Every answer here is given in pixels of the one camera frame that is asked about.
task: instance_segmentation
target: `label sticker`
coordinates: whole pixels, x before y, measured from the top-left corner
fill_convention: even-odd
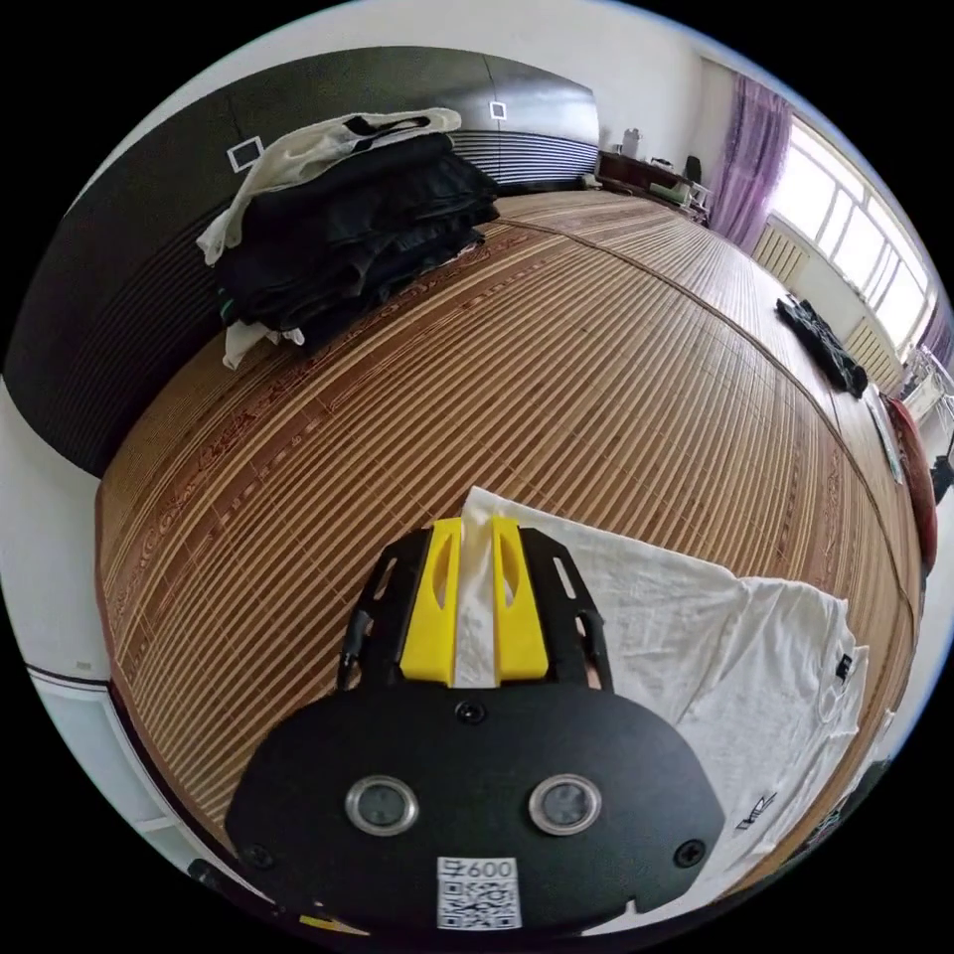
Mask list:
[[[516,859],[437,859],[438,928],[505,931],[521,926]]]

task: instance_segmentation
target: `window frame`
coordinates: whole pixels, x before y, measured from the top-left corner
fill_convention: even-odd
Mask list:
[[[774,204],[769,210],[769,215],[777,219],[779,222],[783,223],[786,228],[792,230],[802,241],[815,252],[815,254],[821,256],[829,265],[835,269],[838,275],[842,280],[853,288],[859,298],[865,303],[865,305],[870,309],[872,314],[877,317],[877,310],[881,307],[886,298],[888,292],[894,284],[894,280],[898,274],[898,271],[902,266],[907,267],[911,277],[914,279],[914,284],[922,291],[924,295],[924,300],[921,304],[921,308],[917,313],[917,316],[911,322],[910,327],[904,333],[901,340],[895,344],[895,349],[899,355],[906,353],[907,349],[911,346],[912,340],[917,333],[918,329],[921,328],[924,324],[925,312],[929,310],[930,303],[932,300],[932,293],[936,291],[935,282],[931,275],[930,268],[927,263],[921,258],[919,252],[916,249],[915,243],[911,240],[910,234],[907,229],[896,219],[893,212],[891,211],[888,204],[880,198],[877,191],[873,188],[868,179],[862,174],[862,172],[857,169],[845,156],[843,156],[830,142],[828,142],[823,136],[821,136],[815,129],[813,129],[808,123],[804,122],[798,117],[793,117],[793,125],[799,130],[800,133],[810,137],[814,143],[820,146],[822,149],[825,149],[832,158],[843,165],[846,171],[852,176],[856,177],[862,184],[863,197],[859,201],[856,196],[849,191],[829,169],[826,169],[824,165],[818,162],[809,152],[801,148],[801,146],[796,142],[789,143],[789,150],[797,150],[801,157],[808,162],[812,163],[816,168],[818,168],[822,173],[824,173],[828,178],[830,178],[835,185],[834,190],[832,191],[832,198],[828,204],[828,211],[825,213],[825,218],[822,220],[821,224],[818,226],[815,234],[813,236],[807,235],[802,231],[795,223],[787,219],[782,213],[777,212],[774,208]],[[828,227],[829,222],[832,219],[832,215],[835,212],[835,209],[838,205],[838,199],[840,195],[845,195],[851,204],[849,207],[849,212],[845,218],[845,222],[841,227],[840,234],[835,241],[835,244],[832,246],[831,253],[825,253],[820,247],[820,242],[825,234],[825,230]],[[887,219],[894,224],[894,227],[897,228],[897,231],[903,239],[907,241],[909,246],[908,249],[898,248],[891,238],[885,233],[884,229],[881,227],[877,219],[870,215],[869,208],[874,206],[880,206],[879,211],[884,213]],[[867,219],[868,222],[877,230],[880,234],[883,241],[880,252],[877,255],[877,258],[874,262],[872,270],[869,272],[865,281],[862,283],[861,287],[857,287],[835,264],[835,257],[839,252],[839,249],[842,246],[842,242],[845,239],[846,234],[848,233],[849,226],[852,221],[852,215],[855,212],[855,209],[858,209]],[[918,283],[917,276],[914,274],[914,271],[910,268],[909,265],[905,262],[905,257],[908,254],[913,254],[915,260],[921,270],[926,276],[926,283],[923,288],[921,288]],[[887,281],[884,281],[884,272],[890,270],[890,278]]]

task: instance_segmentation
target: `white t-shirt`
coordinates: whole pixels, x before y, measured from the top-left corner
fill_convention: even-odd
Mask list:
[[[494,685],[494,514],[569,549],[604,620],[614,691],[676,727],[725,812],[690,891],[636,923],[710,903],[804,815],[858,731],[868,648],[855,645],[847,603],[807,583],[739,578],[474,488],[461,515],[457,687]],[[852,658],[844,680],[843,656]]]

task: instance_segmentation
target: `white cloth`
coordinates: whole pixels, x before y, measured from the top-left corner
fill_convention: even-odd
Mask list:
[[[494,514],[567,546],[604,619],[614,691],[676,727],[725,811],[693,887],[637,912],[637,923],[710,903],[804,815],[858,731],[868,648],[855,645],[847,603],[806,583],[739,578],[474,488],[462,512],[458,687],[494,685]],[[835,672],[843,655],[853,659],[844,681]]]
[[[260,322],[246,325],[243,321],[236,321],[226,329],[226,352],[222,355],[222,363],[230,371],[234,371],[241,363],[241,359],[262,338],[267,338],[273,345],[277,345],[282,339],[299,346],[305,343],[305,336],[298,328],[278,332],[272,331]]]
[[[419,109],[415,112],[349,113],[311,126],[295,129],[276,139],[255,160],[238,188],[232,204],[216,216],[196,239],[205,253],[206,265],[213,265],[226,248],[241,242],[241,217],[251,200],[262,192],[274,192],[300,186],[316,179],[332,166],[347,159],[355,146],[369,137],[352,132],[345,122],[360,117],[370,125],[405,122],[424,118],[426,125],[400,126],[380,138],[373,138],[371,148],[392,145],[414,136],[433,132],[453,132],[460,128],[460,114],[453,109]]]

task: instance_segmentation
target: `wall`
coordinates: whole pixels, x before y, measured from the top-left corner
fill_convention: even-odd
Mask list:
[[[690,152],[699,157],[704,186],[713,182],[713,172],[721,156],[732,118],[735,77],[731,70],[711,60],[702,60],[701,90]]]
[[[39,437],[0,381],[0,583],[28,663],[106,679],[93,577],[98,481]]]
[[[647,155],[680,168],[686,161],[702,63],[691,35],[658,18],[594,0],[361,0],[275,30],[204,70],[130,132],[103,167],[172,113],[241,77],[332,50],[387,45],[487,53],[580,82],[596,96],[601,145],[636,126]]]
[[[795,239],[807,252],[806,260],[791,280],[790,290],[799,298],[807,298],[842,341],[865,315],[879,324],[874,313],[833,265],[784,223],[774,217],[770,217],[769,221],[775,228]]]

